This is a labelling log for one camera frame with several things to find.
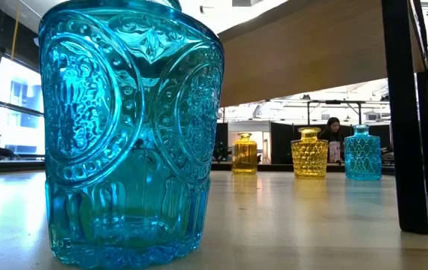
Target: yellow glass bottle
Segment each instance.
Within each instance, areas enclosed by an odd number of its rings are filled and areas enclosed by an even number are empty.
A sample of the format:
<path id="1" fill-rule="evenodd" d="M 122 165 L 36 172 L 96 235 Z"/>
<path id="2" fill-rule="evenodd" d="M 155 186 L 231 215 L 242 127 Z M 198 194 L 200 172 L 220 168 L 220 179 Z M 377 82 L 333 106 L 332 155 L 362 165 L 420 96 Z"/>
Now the yellow glass bottle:
<path id="1" fill-rule="evenodd" d="M 258 172 L 258 144 L 251 139 L 250 133 L 239 133 L 239 139 L 232 147 L 232 172 Z"/>
<path id="2" fill-rule="evenodd" d="M 318 139 L 317 127 L 299 129 L 301 139 L 291 142 L 292 161 L 296 177 L 323 178 L 326 176 L 328 142 Z"/>

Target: turquoise glass bottle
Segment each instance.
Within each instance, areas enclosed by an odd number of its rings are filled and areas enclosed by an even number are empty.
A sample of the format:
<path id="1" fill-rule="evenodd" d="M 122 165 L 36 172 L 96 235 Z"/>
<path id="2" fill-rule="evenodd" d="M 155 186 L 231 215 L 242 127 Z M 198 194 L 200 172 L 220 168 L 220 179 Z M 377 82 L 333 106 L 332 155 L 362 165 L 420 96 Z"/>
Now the turquoise glass bottle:
<path id="1" fill-rule="evenodd" d="M 369 126 L 354 126 L 354 135 L 345 138 L 346 177 L 353 180 L 381 178 L 381 140 L 369 135 Z"/>
<path id="2" fill-rule="evenodd" d="M 224 53 L 178 0 L 73 0 L 40 26 L 51 249 L 141 268 L 203 233 Z"/>

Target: person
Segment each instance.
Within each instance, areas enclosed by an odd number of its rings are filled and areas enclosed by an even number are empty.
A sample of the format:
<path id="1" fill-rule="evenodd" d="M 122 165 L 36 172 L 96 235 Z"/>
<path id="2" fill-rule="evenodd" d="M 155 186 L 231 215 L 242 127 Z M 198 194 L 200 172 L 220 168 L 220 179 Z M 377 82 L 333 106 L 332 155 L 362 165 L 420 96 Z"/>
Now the person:
<path id="1" fill-rule="evenodd" d="M 337 162 L 341 163 L 344 158 L 344 145 L 342 141 L 344 140 L 341 136 L 341 124 L 339 123 L 339 119 L 336 117 L 331 117 L 327 120 L 326 128 L 323 132 L 319 134 L 320 140 L 326 140 L 329 142 L 330 147 L 327 155 L 327 162 Z M 334 154 L 331 157 L 331 143 L 338 142 L 339 143 L 339 153 Z"/>
<path id="2" fill-rule="evenodd" d="M 329 143 L 331 142 L 340 142 L 342 143 L 341 138 L 341 124 L 339 119 L 336 117 L 331 117 L 327 120 L 326 128 L 319 134 L 320 140 L 326 140 Z"/>

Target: glass bottle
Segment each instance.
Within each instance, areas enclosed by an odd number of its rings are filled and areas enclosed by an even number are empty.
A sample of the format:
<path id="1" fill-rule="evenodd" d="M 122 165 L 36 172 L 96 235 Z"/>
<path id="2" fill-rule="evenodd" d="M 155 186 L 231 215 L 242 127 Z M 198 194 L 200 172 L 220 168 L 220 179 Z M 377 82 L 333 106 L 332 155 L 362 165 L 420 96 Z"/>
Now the glass bottle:
<path id="1" fill-rule="evenodd" d="M 354 135 L 345 138 L 346 177 L 353 180 L 381 178 L 381 140 L 369 135 L 369 126 L 354 126 Z"/>
<path id="2" fill-rule="evenodd" d="M 318 139 L 317 127 L 299 129 L 301 139 L 291 142 L 294 174 L 301 178 L 323 178 L 326 176 L 328 142 Z"/>
<path id="3" fill-rule="evenodd" d="M 50 245 L 140 268 L 203 234 L 224 53 L 178 0 L 67 1 L 40 26 Z"/>
<path id="4" fill-rule="evenodd" d="M 251 133 L 239 133 L 239 139 L 232 148 L 233 173 L 258 172 L 258 144 L 251 139 Z"/>

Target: embossed glass pattern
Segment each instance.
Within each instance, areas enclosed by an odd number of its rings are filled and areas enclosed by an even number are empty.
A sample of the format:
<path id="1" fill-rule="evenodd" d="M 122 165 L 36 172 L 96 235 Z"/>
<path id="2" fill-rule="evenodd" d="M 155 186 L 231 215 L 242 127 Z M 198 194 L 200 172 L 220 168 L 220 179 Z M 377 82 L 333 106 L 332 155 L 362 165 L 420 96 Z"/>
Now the embossed glass pattern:
<path id="1" fill-rule="evenodd" d="M 68 1 L 40 27 L 51 248 L 83 269 L 197 248 L 224 70 L 177 0 Z"/>
<path id="2" fill-rule="evenodd" d="M 369 135 L 369 126 L 354 126 L 354 135 L 345 138 L 346 177 L 353 180 L 381 178 L 381 140 Z"/>
<path id="3" fill-rule="evenodd" d="M 328 142 L 318 139 L 317 127 L 299 129 L 301 139 L 291 142 L 294 174 L 302 178 L 323 178 L 326 176 Z"/>
<path id="4" fill-rule="evenodd" d="M 239 139 L 232 148 L 232 172 L 258 172 L 258 144 L 251 139 L 250 133 L 239 133 Z"/>

